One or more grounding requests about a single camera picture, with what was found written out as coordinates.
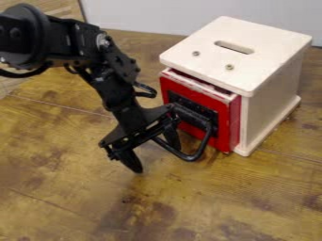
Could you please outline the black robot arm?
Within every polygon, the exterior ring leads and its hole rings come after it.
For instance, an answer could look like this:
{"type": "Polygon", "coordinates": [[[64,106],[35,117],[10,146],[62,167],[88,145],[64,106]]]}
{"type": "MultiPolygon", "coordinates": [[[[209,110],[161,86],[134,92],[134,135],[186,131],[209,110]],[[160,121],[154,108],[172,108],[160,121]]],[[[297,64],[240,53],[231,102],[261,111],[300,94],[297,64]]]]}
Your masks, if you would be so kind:
{"type": "Polygon", "coordinates": [[[134,173],[142,172],[133,149],[162,136],[166,149],[181,146],[176,133],[173,105],[138,105],[137,98],[157,92],[137,81],[134,59],[117,48],[97,26],[43,14],[29,4],[15,4],[0,12],[0,76],[27,78],[51,67],[76,74],[96,90],[101,104],[117,126],[98,142],[112,160],[134,173]]]}

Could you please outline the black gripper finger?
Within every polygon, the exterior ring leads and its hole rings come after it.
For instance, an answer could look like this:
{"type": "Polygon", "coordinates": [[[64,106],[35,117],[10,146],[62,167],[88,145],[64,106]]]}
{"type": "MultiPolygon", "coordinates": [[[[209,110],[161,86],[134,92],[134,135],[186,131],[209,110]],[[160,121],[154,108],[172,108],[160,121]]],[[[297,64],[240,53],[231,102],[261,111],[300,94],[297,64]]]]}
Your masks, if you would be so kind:
{"type": "Polygon", "coordinates": [[[117,161],[134,173],[142,173],[140,160],[130,149],[114,149],[117,161]]]}
{"type": "Polygon", "coordinates": [[[164,127],[162,137],[165,139],[165,147],[169,150],[178,151],[181,149],[181,142],[180,142],[178,134],[176,131],[176,127],[172,124],[168,124],[164,127]]]}

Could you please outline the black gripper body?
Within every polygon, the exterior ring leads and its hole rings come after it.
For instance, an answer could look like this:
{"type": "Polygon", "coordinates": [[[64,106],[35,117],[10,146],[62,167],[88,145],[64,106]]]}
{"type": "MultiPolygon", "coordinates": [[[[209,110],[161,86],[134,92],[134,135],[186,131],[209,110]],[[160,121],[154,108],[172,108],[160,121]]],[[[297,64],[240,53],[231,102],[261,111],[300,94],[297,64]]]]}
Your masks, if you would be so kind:
{"type": "Polygon", "coordinates": [[[172,104],[144,108],[136,100],[126,100],[106,102],[105,109],[112,112],[117,121],[116,128],[98,142],[98,147],[105,150],[110,160],[117,160],[114,149],[133,150],[162,135],[168,124],[177,128],[178,118],[172,104]]]}

